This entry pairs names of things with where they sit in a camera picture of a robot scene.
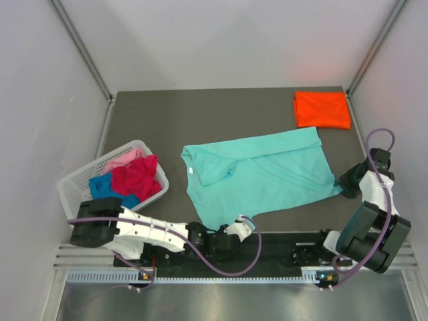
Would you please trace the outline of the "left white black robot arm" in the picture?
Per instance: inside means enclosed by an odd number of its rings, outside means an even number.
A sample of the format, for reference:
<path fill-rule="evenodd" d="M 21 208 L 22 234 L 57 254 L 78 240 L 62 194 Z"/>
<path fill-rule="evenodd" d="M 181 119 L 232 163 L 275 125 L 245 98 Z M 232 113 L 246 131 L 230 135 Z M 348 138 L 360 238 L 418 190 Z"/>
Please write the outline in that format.
<path fill-rule="evenodd" d="M 73 224 L 71 245 L 103 247 L 137 265 L 148 263 L 160 248 L 170 255 L 194 254 L 195 247 L 205 257 L 227 259 L 237 255 L 241 243 L 251 234 L 242 219 L 214 231 L 197 222 L 170 223 L 141 215 L 123 207 L 114 197 L 82 202 L 77 218 L 86 221 Z"/>

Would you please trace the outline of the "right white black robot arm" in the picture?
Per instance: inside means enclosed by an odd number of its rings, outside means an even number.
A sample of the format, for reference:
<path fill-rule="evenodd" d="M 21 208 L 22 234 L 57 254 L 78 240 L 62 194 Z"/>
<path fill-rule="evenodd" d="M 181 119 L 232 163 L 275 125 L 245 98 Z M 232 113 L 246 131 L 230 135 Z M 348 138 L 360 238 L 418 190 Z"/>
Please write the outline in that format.
<path fill-rule="evenodd" d="M 312 257 L 319 264 L 326 265 L 337 255 L 356 262 L 362 261 L 381 235 L 390 211 L 387 230 L 377 249 L 364 264 L 364 267 L 382 274 L 389 268 L 411 230 L 411 222 L 399 215 L 393 203 L 395 176 L 389 171 L 391 153 L 381 148 L 372 148 L 370 156 L 379 177 L 366 159 L 334 182 L 342 188 L 341 195 L 347 199 L 361 196 L 362 204 L 343 231 L 328 229 L 323 232 L 322 241 L 312 248 Z"/>

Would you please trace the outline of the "teal t-shirt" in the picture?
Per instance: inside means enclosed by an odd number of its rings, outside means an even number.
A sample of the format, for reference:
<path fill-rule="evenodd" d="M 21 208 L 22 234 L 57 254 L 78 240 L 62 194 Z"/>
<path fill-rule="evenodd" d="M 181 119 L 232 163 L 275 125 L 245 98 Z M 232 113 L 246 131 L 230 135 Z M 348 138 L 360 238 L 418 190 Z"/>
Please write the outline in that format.
<path fill-rule="evenodd" d="M 187 194 L 210 229 L 239 215 L 292 209 L 342 192 L 314 127 L 187 145 L 181 158 Z"/>

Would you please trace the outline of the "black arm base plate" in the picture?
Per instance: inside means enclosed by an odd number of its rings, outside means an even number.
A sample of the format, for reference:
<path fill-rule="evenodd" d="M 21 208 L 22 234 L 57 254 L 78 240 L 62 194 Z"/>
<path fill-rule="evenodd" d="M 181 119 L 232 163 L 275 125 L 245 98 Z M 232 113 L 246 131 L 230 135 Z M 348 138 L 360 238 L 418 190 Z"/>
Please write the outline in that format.
<path fill-rule="evenodd" d="M 300 267 L 328 265 L 320 259 L 320 245 L 323 231 L 297 233 L 262 233 L 261 239 L 254 233 L 241 243 L 239 254 L 230 261 L 216 263 L 208 257 L 205 247 L 200 247 L 204 258 L 215 268 L 237 273 L 250 267 L 249 274 L 279 274 L 296 270 Z M 142 268 L 156 268 L 166 276 L 216 275 L 188 246 L 179 253 L 173 253 L 163 247 L 144 244 L 143 253 L 130 262 Z"/>

